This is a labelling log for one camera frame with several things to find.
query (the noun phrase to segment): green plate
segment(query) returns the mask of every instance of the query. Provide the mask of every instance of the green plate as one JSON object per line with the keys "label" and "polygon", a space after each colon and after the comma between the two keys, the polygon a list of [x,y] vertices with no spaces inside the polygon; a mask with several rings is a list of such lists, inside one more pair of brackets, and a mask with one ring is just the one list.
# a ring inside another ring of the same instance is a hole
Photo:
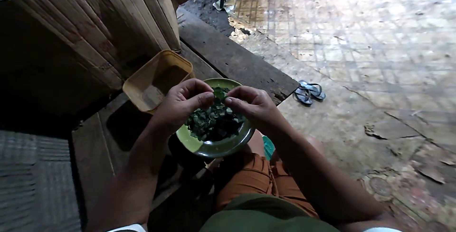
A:
{"label": "green plate", "polygon": [[[228,88],[230,90],[241,85],[237,81],[225,78],[212,78],[204,80],[204,82],[213,88],[220,87]],[[251,139],[254,132],[255,129],[253,129],[250,122],[246,120],[239,129],[239,135],[232,135],[231,137],[224,138],[220,141],[199,141],[197,138],[190,136],[190,131],[186,125],[182,125],[182,127],[177,130],[176,135],[180,142],[182,142],[185,148],[190,152],[204,157],[219,158],[237,152]]]}

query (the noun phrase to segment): hand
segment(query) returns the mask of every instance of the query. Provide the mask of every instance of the hand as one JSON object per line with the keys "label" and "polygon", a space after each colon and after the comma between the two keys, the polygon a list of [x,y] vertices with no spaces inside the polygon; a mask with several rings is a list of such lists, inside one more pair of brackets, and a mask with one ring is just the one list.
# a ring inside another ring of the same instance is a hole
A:
{"label": "hand", "polygon": [[266,136],[277,129],[290,126],[264,90],[238,86],[228,92],[227,96],[225,105],[245,115],[254,127]]}
{"label": "hand", "polygon": [[167,137],[175,133],[197,108],[207,109],[214,104],[214,90],[205,82],[189,79],[168,91],[154,113],[151,124]]}

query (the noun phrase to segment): orange shorts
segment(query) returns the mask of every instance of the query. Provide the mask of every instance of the orange shorts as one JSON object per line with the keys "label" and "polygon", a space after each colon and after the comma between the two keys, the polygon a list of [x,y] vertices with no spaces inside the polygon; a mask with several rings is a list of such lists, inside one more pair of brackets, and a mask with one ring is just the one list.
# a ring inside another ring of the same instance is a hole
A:
{"label": "orange shorts", "polygon": [[241,194],[258,193],[279,197],[318,218],[283,163],[271,166],[265,157],[256,153],[237,152],[225,157],[215,173],[215,186],[217,212]]}

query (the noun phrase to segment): black flip-flop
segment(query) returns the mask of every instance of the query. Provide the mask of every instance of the black flip-flop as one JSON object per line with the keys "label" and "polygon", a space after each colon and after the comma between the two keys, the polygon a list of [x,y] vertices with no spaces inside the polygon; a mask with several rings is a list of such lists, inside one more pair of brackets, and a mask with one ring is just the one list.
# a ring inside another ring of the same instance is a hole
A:
{"label": "black flip-flop", "polygon": [[297,88],[294,91],[294,95],[296,96],[298,101],[301,102],[302,104],[311,105],[313,103],[313,101],[310,98],[311,94],[309,93],[308,89],[301,88],[301,87]]}
{"label": "black flip-flop", "polygon": [[323,92],[323,88],[320,84],[308,83],[305,80],[300,80],[299,86],[309,90],[310,94],[317,99],[323,100],[326,98],[326,94]]}

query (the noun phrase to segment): yellow plastic container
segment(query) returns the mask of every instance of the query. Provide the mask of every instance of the yellow plastic container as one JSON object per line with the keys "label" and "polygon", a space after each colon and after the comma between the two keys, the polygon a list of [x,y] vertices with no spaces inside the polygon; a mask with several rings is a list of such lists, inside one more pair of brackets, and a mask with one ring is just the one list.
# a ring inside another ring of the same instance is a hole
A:
{"label": "yellow plastic container", "polygon": [[194,77],[189,61],[170,50],[163,50],[130,76],[122,89],[140,111],[153,113],[169,89]]}

